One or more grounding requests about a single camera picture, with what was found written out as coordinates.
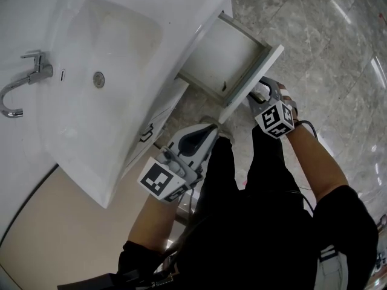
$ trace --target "marble floor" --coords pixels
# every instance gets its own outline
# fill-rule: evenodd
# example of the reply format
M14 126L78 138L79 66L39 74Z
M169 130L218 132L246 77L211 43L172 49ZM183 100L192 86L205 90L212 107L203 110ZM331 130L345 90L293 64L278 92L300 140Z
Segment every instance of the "marble floor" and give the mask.
M314 124L378 220L387 212L387 0L233 0L232 5L234 18L258 39L285 47L266 76L286 85L299 116ZM209 97L189 87L158 144L219 112ZM236 140L235 179L242 189L253 158L255 125L246 102L226 125ZM315 203L290 144L286 139L283 144L287 167Z

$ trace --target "white sink basin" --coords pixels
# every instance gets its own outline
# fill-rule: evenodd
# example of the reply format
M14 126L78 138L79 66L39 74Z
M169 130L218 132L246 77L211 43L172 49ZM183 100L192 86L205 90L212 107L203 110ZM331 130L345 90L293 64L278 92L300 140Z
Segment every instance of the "white sink basin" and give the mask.
M37 123L49 153L101 206L158 93L226 1L58 0L43 47L54 76L39 84ZM101 88L96 72L105 78Z

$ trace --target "faucet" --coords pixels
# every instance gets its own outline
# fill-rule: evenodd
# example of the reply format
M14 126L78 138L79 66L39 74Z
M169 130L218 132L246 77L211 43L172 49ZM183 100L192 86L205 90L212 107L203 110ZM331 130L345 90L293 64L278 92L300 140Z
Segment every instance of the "faucet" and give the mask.
M8 118L18 118L23 116L23 109L9 109L4 105L4 96L8 92L24 84L33 84L40 80L47 79L49 77L52 77L54 74L53 66L44 63L45 53L41 51L35 51L21 56L22 59L32 57L34 58L34 71L28 73L26 77L16 80L11 84L8 84L0 91L0 111L4 116Z

